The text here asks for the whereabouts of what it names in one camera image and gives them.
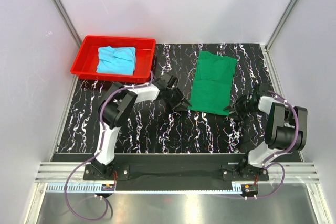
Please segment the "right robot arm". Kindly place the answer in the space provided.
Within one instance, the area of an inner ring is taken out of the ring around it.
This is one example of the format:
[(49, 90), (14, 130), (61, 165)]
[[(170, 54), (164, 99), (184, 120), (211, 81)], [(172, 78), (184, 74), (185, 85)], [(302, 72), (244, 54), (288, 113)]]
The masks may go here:
[(264, 141), (244, 154), (234, 166), (222, 165), (223, 180), (268, 180), (267, 168), (277, 157), (302, 150), (307, 140), (308, 110), (292, 106), (268, 84), (257, 84), (252, 94), (242, 95), (227, 106), (229, 117), (242, 121), (253, 112), (268, 115)]

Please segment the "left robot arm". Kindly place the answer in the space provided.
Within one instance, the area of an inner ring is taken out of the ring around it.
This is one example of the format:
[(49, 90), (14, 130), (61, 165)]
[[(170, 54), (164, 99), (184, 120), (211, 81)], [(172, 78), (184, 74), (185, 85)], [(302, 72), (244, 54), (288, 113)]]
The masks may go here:
[(173, 111), (188, 110), (191, 104), (177, 84), (178, 78), (169, 74), (159, 78), (151, 75), (149, 82), (139, 85), (123, 85), (119, 82), (112, 84), (99, 103), (99, 141), (90, 160), (99, 178), (107, 180), (113, 175), (114, 151), (119, 131), (126, 124), (135, 104), (162, 100)]

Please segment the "green t-shirt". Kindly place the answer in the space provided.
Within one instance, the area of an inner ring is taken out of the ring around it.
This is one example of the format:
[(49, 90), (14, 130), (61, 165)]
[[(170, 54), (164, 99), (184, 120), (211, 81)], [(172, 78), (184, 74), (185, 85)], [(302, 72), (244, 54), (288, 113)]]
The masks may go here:
[(199, 53), (189, 110), (228, 116), (237, 59), (208, 51)]

